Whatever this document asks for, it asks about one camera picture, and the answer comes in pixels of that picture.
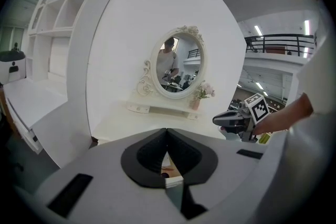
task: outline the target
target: white table surface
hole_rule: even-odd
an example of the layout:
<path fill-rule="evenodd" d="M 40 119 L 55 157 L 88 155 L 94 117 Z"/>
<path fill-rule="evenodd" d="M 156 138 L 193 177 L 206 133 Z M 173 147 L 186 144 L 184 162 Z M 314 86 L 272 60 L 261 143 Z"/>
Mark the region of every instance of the white table surface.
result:
<path fill-rule="evenodd" d="M 4 91 L 14 110 L 29 129 L 46 114 L 67 102 L 66 96 L 48 90 L 43 83 L 34 83 L 30 79 L 8 83 L 4 85 Z"/>
<path fill-rule="evenodd" d="M 108 115 L 97 125 L 95 130 L 91 131 L 93 137 L 102 140 L 99 143 L 104 143 L 159 128 L 183 129 L 225 139 L 224 135 L 218 131 L 218 126 L 204 115 L 196 121 L 174 115 L 136 113 L 128 110 L 127 103 L 123 101 L 112 104 Z"/>

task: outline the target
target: white mirror frame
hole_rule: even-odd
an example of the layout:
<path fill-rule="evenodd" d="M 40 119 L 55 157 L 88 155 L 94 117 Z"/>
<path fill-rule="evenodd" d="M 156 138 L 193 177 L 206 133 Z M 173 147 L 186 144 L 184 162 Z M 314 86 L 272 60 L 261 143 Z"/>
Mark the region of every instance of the white mirror frame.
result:
<path fill-rule="evenodd" d="M 201 55 L 201 69 L 199 73 L 197 74 L 195 81 L 189 86 L 186 90 L 181 91 L 181 92 L 168 92 L 165 89 L 162 88 L 162 86 L 159 83 L 159 80 L 157 79 L 157 74 L 156 74 L 156 61 L 157 61 L 157 56 L 159 54 L 159 51 L 162 47 L 162 45 L 165 43 L 166 40 L 173 36 L 188 36 L 191 39 L 195 41 L 197 44 L 197 47 L 200 50 L 200 55 Z M 151 77 L 153 84 L 156 88 L 156 90 L 162 94 L 163 96 L 170 98 L 170 99 L 181 99 L 184 97 L 187 97 L 188 95 L 192 94 L 196 88 L 202 83 L 204 74 L 206 71 L 206 66 L 207 66 L 207 54 L 206 54 L 206 49 L 204 46 L 204 41 L 202 39 L 202 35 L 198 33 L 198 29 L 196 26 L 182 26 L 175 28 L 171 30 L 170 32 L 166 33 L 156 44 L 152 52 L 151 60 L 150 60 L 150 65 L 152 68 L 150 69 L 151 71 Z"/>

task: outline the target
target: flower vase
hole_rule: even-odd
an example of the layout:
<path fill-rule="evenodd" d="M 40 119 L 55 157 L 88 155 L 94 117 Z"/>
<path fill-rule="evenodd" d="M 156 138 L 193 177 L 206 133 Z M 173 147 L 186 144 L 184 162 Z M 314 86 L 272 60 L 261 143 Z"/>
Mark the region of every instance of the flower vase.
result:
<path fill-rule="evenodd" d="M 193 104 L 193 110 L 197 110 L 198 107 L 200 106 L 200 98 L 197 98 Z"/>

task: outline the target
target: white shelving unit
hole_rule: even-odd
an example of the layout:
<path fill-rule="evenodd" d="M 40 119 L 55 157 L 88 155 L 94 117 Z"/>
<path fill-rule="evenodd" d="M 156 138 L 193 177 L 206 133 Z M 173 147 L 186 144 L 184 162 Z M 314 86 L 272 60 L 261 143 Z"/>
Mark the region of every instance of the white shelving unit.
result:
<path fill-rule="evenodd" d="M 109 0 L 39 0 L 28 27 L 27 79 L 4 86 L 13 113 L 63 167 L 91 144 L 86 75 Z"/>

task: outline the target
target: black railing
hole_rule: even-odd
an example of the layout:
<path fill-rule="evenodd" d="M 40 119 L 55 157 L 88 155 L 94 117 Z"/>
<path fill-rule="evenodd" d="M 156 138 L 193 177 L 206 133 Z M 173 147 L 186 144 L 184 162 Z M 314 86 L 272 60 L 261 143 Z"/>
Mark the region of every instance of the black railing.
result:
<path fill-rule="evenodd" d="M 262 37 L 246 37 L 245 41 L 246 52 L 268 52 L 276 54 L 297 55 L 300 57 L 301 54 L 313 54 L 313 50 L 315 49 L 314 36 L 312 35 L 306 36 L 298 34 L 273 34 L 264 35 Z"/>
<path fill-rule="evenodd" d="M 188 59 L 189 58 L 194 58 L 194 57 L 196 58 L 200 55 L 201 55 L 201 53 L 199 52 L 199 49 L 190 50 L 189 54 L 188 54 Z"/>

